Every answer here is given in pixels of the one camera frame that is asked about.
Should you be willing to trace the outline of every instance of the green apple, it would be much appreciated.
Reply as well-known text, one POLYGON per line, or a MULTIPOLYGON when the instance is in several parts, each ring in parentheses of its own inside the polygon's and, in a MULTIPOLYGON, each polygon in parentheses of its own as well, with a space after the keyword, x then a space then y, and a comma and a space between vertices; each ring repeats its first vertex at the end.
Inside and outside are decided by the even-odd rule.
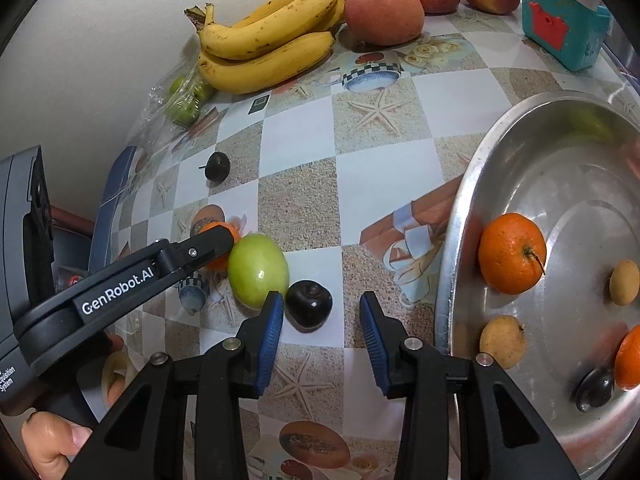
POLYGON ((226 270, 236 298, 260 310, 270 290, 284 298, 289 288, 289 265, 277 243, 267 235, 251 233, 240 238, 229 253, 226 270))

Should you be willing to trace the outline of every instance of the red plastic piece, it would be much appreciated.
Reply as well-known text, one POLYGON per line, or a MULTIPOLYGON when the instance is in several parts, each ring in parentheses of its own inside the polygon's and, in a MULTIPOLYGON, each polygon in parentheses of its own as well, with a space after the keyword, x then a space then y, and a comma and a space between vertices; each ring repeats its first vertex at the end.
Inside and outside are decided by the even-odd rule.
POLYGON ((556 50, 562 49, 569 26, 560 16, 552 16, 539 3, 529 2, 533 32, 556 50))

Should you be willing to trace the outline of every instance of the fingernail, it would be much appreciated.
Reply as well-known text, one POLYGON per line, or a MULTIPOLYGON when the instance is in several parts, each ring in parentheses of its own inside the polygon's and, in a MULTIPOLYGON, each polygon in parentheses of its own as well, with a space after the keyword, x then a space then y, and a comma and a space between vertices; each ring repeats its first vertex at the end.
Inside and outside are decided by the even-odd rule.
POLYGON ((72 426, 71 438, 74 440, 74 446, 80 449, 91 436, 91 430, 84 426, 72 426))

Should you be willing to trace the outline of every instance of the black plum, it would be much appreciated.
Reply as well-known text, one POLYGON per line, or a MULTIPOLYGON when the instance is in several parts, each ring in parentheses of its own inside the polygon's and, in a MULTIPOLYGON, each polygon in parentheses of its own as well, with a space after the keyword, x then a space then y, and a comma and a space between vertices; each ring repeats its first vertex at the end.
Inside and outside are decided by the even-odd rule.
POLYGON ((613 394, 613 370, 611 366, 598 366, 589 372, 575 391, 575 405, 583 413, 604 406, 613 394))
POLYGON ((319 283, 300 280, 289 287, 285 300, 287 316, 301 332, 320 328, 334 306, 331 293, 319 283))
POLYGON ((204 166, 204 176, 214 186, 219 186, 229 176, 231 163, 228 156, 222 152, 213 152, 204 166))

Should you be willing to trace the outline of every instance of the small yellow fruit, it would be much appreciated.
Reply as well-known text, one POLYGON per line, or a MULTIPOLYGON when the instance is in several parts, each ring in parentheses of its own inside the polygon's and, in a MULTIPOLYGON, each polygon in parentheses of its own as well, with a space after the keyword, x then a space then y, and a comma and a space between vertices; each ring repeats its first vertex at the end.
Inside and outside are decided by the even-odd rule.
POLYGON ((524 327, 513 316, 494 317, 482 330, 480 351, 491 355, 505 370, 514 367, 527 351, 524 327))
POLYGON ((640 270, 635 262, 622 260, 613 269, 609 279, 609 294, 613 303, 619 306, 628 305, 635 300, 640 288, 640 270))

